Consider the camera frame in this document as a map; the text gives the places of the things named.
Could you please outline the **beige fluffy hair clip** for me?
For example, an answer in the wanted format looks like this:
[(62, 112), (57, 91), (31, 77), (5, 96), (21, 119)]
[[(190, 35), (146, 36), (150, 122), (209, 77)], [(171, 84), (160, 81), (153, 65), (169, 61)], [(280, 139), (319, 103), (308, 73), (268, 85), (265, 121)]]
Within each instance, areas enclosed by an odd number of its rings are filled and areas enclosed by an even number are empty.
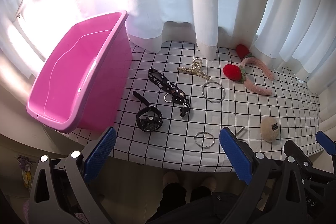
[(279, 135), (280, 126), (273, 117), (266, 117), (260, 123), (260, 133), (262, 138), (268, 143), (275, 141)]

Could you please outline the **pink plastic tub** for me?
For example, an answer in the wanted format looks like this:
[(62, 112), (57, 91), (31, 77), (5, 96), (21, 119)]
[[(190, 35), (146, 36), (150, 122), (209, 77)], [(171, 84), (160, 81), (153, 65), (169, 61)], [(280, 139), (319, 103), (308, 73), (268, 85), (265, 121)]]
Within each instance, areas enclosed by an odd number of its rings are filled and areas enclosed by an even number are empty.
[(102, 133), (115, 122), (132, 62), (126, 11), (76, 23), (52, 51), (32, 86), (26, 110), (70, 133)]

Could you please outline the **large silver bangle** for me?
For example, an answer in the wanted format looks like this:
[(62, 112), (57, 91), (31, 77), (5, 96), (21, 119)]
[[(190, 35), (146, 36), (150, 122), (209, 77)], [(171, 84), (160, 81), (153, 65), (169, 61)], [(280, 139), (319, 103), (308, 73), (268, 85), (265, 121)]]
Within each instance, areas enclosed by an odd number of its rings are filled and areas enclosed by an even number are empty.
[(225, 99), (226, 91), (220, 83), (207, 81), (202, 86), (202, 96), (207, 102), (221, 103)]

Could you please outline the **white curtain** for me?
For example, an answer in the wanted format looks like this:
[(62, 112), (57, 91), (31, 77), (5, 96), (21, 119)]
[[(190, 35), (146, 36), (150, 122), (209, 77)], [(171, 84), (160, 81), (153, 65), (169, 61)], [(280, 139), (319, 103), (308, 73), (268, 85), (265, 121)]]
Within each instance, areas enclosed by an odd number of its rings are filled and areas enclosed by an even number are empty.
[(335, 0), (1, 0), (1, 87), (26, 102), (75, 23), (121, 10), (130, 40), (148, 51), (179, 40), (213, 60), (217, 47), (245, 44), (270, 67), (305, 80), (322, 119), (334, 114)]

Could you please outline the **black grid white tablecloth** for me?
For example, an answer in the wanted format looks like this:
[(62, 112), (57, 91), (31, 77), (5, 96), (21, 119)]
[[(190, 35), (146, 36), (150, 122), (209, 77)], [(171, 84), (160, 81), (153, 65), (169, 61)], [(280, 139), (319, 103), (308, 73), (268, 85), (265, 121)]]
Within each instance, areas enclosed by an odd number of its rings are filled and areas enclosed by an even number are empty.
[[(271, 159), (284, 159), (287, 140), (294, 141), (308, 156), (321, 151), (315, 139), (318, 97), (289, 69), (275, 71), (271, 81), (256, 65), (247, 65), (248, 77), (272, 91), (271, 96), (254, 94), (224, 76), (224, 65), (240, 60), (234, 50), (218, 48), (215, 60), (204, 60), (202, 69), (224, 87), (226, 96), (221, 103), (210, 103), (202, 96), (205, 79), (177, 71), (201, 56), (197, 46), (165, 42), (158, 53), (135, 45), (130, 49), (133, 61), (114, 124), (117, 140), (112, 157), (167, 169), (230, 172), (231, 163), (219, 143), (224, 127), (233, 133), (248, 128), (239, 139)], [(163, 125), (156, 131), (138, 128), (136, 114), (145, 105), (133, 96), (134, 90), (162, 113)], [(260, 123), (266, 117), (275, 118), (280, 126), (272, 143), (260, 133)]]

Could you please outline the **pearl gold hair claw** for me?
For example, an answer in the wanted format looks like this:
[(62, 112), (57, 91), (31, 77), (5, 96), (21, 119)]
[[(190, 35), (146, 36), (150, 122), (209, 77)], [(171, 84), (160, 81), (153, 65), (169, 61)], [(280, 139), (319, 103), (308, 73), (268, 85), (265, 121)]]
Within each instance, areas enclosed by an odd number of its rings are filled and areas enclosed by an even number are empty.
[(177, 71), (182, 73), (188, 73), (191, 75), (195, 75), (198, 77), (201, 77), (207, 81), (211, 80), (211, 77), (207, 75), (206, 73), (202, 72), (202, 65), (203, 61), (201, 58), (195, 58), (193, 59), (193, 62), (191, 64), (191, 67), (177, 67)]

